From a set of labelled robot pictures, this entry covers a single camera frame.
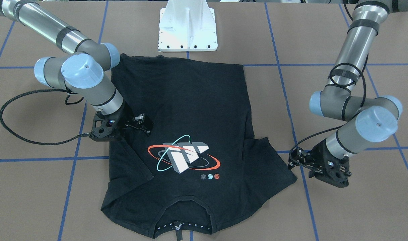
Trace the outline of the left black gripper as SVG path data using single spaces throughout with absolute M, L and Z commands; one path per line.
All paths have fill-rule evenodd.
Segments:
M 332 171 L 330 163 L 332 155 L 324 139 L 309 152 L 302 148 L 292 149 L 289 153 L 288 169 L 303 166 L 310 170 L 309 174 L 330 174 Z

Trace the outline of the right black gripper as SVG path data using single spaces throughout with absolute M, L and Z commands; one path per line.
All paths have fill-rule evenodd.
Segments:
M 135 129 L 151 135 L 154 123 L 146 114 L 135 116 L 128 103 L 124 100 L 120 109 L 116 112 L 114 134 L 120 134 L 126 129 Z

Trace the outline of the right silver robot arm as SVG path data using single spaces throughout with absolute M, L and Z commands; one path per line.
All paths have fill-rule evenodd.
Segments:
M 111 43 L 96 43 L 32 0 L 0 0 L 0 16 L 29 27 L 67 55 L 45 57 L 34 65 L 36 79 L 49 90 L 81 95 L 96 110 L 88 134 L 96 141 L 112 141 L 127 129 L 151 133 L 153 123 L 134 115 L 105 72 L 120 62 Z

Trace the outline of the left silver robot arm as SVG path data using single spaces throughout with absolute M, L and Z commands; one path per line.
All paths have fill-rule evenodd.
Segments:
M 348 174 L 342 165 L 349 158 L 383 142 L 398 129 L 403 113 L 400 100 L 391 95 L 367 98 L 364 70 L 380 26 L 389 15 L 408 12 L 408 0 L 349 0 L 355 8 L 351 23 L 323 90 L 312 94 L 311 113 L 345 123 L 305 152 L 294 146 L 288 168 L 302 166 L 314 174 Z

